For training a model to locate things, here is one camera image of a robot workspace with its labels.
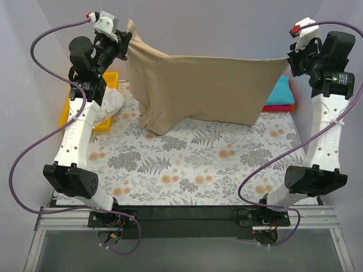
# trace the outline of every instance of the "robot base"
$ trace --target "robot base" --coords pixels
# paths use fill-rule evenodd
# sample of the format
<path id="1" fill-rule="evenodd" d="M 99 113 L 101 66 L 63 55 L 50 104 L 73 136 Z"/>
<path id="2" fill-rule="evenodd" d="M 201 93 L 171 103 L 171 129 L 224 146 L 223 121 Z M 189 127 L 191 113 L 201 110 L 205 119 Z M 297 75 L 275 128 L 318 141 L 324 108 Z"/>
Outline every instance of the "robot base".
<path id="1" fill-rule="evenodd" d="M 252 227 L 263 225 L 261 216 L 266 216 L 266 213 L 278 214 L 278 217 L 272 218 L 277 218 L 279 226 L 290 225 L 286 212 L 255 206 L 118 206 L 112 210 L 134 216 L 142 227 L 144 238 L 237 237 L 252 240 L 255 238 Z M 88 227 L 120 226 L 118 218 L 110 220 L 105 216 L 107 214 L 91 212 Z M 123 239 L 137 239 L 135 223 L 124 219 L 126 231 Z"/>

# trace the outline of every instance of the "floral tablecloth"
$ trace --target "floral tablecloth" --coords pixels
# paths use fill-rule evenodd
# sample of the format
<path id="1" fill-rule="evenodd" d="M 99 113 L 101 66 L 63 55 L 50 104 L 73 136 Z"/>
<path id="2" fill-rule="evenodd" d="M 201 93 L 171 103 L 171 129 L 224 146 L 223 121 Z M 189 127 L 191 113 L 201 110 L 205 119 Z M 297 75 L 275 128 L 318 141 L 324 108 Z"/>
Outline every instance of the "floral tablecloth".
<path id="1" fill-rule="evenodd" d="M 111 131 L 93 133 L 88 169 L 121 205 L 244 205 L 237 189 L 254 169 L 299 144 L 290 113 L 261 113 L 254 126 L 188 119 L 163 136 L 138 124 L 138 103 L 127 82 L 124 105 Z M 301 150 L 257 174 L 243 188 L 258 201 L 284 182 L 286 168 L 302 163 Z M 57 205 L 81 204 L 55 194 Z M 316 204 L 315 198 L 299 204 Z"/>

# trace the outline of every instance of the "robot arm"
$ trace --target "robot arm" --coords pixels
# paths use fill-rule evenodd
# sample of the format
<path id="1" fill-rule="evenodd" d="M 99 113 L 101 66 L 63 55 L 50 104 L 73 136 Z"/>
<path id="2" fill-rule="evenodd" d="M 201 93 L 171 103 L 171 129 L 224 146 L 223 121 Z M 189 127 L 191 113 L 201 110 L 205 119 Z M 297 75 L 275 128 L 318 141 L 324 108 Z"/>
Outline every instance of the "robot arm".
<path id="1" fill-rule="evenodd" d="M 132 34 L 117 30 L 118 18 L 107 12 L 87 16 L 94 23 L 94 42 L 77 37 L 69 44 L 73 64 L 69 79 L 84 89 L 87 103 L 82 114 L 65 129 L 58 154 L 52 165 L 44 166 L 43 175 L 57 192 L 91 207 L 112 210 L 116 200 L 99 187 L 97 174 L 87 170 L 87 146 L 106 88 L 102 75 L 116 57 L 127 59 L 125 54 Z M 68 121 L 75 118 L 83 102 L 82 94 L 71 87 Z"/>
<path id="2" fill-rule="evenodd" d="M 319 27 L 299 31 L 315 21 L 306 18 L 291 30 L 299 36 L 291 45 L 289 63 L 294 77 L 310 76 L 313 91 L 313 126 L 311 135 L 324 129 L 348 106 L 353 95 L 354 75 L 344 72 L 347 56 L 353 48 L 355 37 L 344 32 L 329 32 L 324 44 L 318 38 Z M 328 132 L 309 145 L 302 167 L 290 166 L 285 174 L 285 184 L 264 197 L 269 205 L 290 207 L 307 197 L 325 195 L 344 186 L 347 175 L 340 173 L 339 140 L 343 122 L 338 122 Z"/>

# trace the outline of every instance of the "yellow tray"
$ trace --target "yellow tray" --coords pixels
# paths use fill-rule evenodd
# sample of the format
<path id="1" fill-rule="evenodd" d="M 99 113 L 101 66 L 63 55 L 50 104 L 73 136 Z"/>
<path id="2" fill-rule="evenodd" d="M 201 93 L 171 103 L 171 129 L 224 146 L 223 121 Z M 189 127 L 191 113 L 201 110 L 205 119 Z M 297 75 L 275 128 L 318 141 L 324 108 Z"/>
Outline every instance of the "yellow tray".
<path id="1" fill-rule="evenodd" d="M 117 72 L 104 73 L 103 79 L 107 83 L 107 87 L 109 88 L 118 88 L 119 87 L 119 74 Z M 68 120 L 69 114 L 69 97 L 67 97 L 66 104 L 64 105 L 61 119 L 59 121 L 59 127 L 65 125 Z M 109 131 L 111 129 L 112 117 L 104 121 L 102 124 L 95 126 L 92 131 L 101 132 L 101 131 Z"/>

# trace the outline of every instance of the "tan fabric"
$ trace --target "tan fabric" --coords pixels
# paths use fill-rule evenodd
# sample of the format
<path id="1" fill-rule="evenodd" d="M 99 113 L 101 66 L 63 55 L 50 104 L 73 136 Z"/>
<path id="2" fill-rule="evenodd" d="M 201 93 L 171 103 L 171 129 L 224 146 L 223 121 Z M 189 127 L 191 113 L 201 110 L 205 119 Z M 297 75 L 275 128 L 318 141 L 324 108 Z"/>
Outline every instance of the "tan fabric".
<path id="1" fill-rule="evenodd" d="M 130 91 L 140 105 L 140 125 L 159 135 L 188 117 L 253 125 L 288 64 L 287 58 L 169 56 L 145 44 L 131 20 L 128 32 Z"/>

